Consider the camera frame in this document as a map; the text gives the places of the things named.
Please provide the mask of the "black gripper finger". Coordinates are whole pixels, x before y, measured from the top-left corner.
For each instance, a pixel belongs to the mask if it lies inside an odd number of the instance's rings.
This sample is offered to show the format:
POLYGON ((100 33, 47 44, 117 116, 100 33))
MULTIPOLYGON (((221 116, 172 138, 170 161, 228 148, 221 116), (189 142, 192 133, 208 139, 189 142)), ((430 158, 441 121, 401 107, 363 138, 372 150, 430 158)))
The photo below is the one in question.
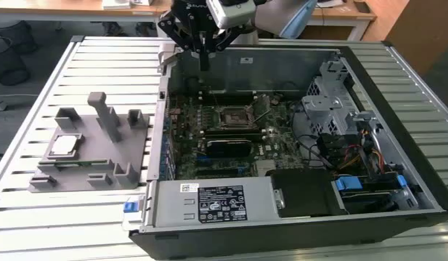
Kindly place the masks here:
POLYGON ((205 70, 211 69, 211 55, 228 48, 236 38, 247 31, 247 26, 236 26, 224 30, 217 36, 215 32, 205 32, 205 70))
POLYGON ((205 46, 199 29, 199 15, 195 11, 172 10, 160 18, 158 26, 185 51, 199 56, 200 70, 205 71, 205 46))

